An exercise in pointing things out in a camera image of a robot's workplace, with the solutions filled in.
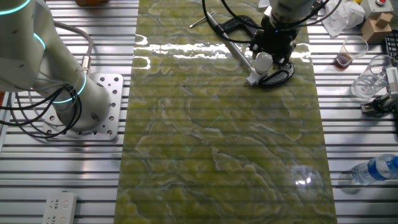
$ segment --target wet surface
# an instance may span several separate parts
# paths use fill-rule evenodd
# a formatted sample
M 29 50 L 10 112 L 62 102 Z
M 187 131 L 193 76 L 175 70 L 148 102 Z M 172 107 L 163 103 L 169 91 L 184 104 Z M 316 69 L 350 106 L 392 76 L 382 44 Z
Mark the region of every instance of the wet surface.
M 260 21 L 255 5 L 231 8 Z M 140 1 L 115 223 L 336 223 L 307 30 L 287 83 L 244 88 L 222 40 L 188 28 L 201 17 Z

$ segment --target aluminum table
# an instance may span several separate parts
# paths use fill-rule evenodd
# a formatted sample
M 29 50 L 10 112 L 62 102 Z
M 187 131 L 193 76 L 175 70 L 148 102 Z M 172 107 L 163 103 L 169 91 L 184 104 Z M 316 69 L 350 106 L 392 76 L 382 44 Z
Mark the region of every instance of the aluminum table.
M 105 144 L 43 143 L 19 128 L 8 128 L 0 155 L 0 223 L 42 223 L 47 195 L 63 190 L 78 194 L 75 223 L 113 223 L 139 1 L 113 0 L 105 6 L 84 8 L 71 0 L 47 3 L 56 21 L 77 26 L 93 37 L 92 72 L 124 76 L 119 139 Z M 58 32 L 81 60 L 86 40 L 69 31 Z M 322 25 L 311 26 L 308 32 L 338 222 L 398 223 L 397 181 L 377 182 L 351 194 L 352 186 L 341 178 L 356 164 L 396 153 L 398 147 L 393 116 L 363 116 L 349 92 L 353 80 L 382 47 L 370 45 L 367 55 L 341 71 L 332 65 L 333 59 L 343 40 L 359 32 L 348 30 L 335 39 Z M 28 104 L 27 95 L 22 96 L 22 102 Z

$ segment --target power strip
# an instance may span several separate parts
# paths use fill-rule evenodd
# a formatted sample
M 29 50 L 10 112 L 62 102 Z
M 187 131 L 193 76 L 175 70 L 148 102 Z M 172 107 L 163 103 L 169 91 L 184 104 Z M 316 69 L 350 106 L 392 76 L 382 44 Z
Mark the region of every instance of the power strip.
M 71 192 L 54 192 L 45 203 L 42 224 L 73 224 L 77 194 Z

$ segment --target plastic cup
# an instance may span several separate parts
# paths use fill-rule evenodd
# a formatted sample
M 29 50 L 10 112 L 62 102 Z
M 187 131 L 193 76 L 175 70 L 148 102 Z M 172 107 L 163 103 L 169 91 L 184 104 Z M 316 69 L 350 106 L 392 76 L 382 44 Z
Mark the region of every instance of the plastic cup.
M 336 65 L 340 68 L 347 68 L 354 59 L 366 55 L 368 49 L 368 43 L 362 37 L 348 37 L 344 40 L 343 46 L 341 46 L 340 52 L 336 57 Z
M 351 92 L 360 99 L 368 100 L 388 85 L 386 68 L 391 67 L 393 58 L 378 55 L 372 58 L 366 70 L 353 82 Z

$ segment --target bottle label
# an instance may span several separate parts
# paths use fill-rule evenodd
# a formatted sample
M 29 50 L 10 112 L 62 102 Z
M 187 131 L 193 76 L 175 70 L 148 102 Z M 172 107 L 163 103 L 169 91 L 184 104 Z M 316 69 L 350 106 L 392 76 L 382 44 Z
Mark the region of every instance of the bottle label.
M 368 162 L 368 172 L 375 180 L 388 180 L 383 177 L 376 169 L 376 158 L 371 159 Z

